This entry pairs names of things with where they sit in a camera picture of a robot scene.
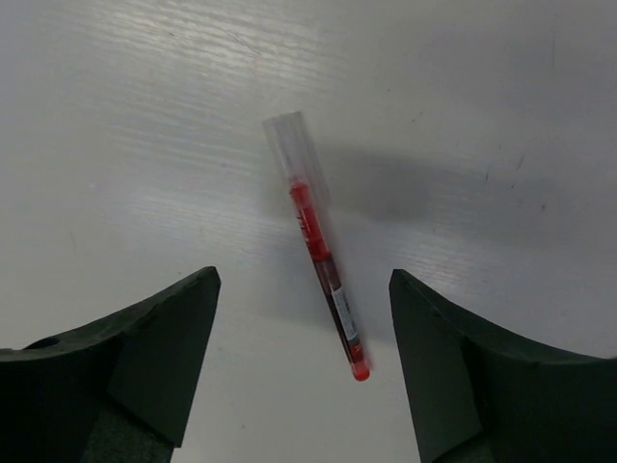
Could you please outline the red gel pen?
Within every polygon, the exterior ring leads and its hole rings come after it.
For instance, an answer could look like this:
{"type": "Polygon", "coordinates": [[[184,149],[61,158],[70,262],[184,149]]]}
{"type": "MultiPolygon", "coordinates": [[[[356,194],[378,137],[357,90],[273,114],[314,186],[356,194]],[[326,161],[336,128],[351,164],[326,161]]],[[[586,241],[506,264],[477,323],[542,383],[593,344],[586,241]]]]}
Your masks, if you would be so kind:
{"type": "Polygon", "coordinates": [[[304,115],[300,111],[285,113],[265,120],[262,127],[282,173],[352,375],[358,382],[365,381],[370,377],[370,365],[335,262],[328,192],[304,115]]]}

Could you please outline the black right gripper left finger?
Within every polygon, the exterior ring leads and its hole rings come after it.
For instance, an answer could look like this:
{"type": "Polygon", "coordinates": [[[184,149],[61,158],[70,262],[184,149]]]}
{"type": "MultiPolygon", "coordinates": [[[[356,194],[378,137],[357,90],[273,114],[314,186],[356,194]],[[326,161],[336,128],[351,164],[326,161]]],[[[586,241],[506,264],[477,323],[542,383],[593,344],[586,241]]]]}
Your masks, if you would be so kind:
{"type": "Polygon", "coordinates": [[[5,462],[168,462],[221,288],[208,266],[81,327],[1,352],[5,462]]]}

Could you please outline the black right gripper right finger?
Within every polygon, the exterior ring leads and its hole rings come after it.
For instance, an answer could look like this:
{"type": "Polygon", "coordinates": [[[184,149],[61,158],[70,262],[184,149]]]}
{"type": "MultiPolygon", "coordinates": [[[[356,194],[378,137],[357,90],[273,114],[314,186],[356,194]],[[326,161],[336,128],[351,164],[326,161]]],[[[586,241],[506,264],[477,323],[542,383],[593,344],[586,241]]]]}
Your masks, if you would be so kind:
{"type": "Polygon", "coordinates": [[[391,315],[424,462],[612,462],[616,362],[508,331],[404,270],[391,315]]]}

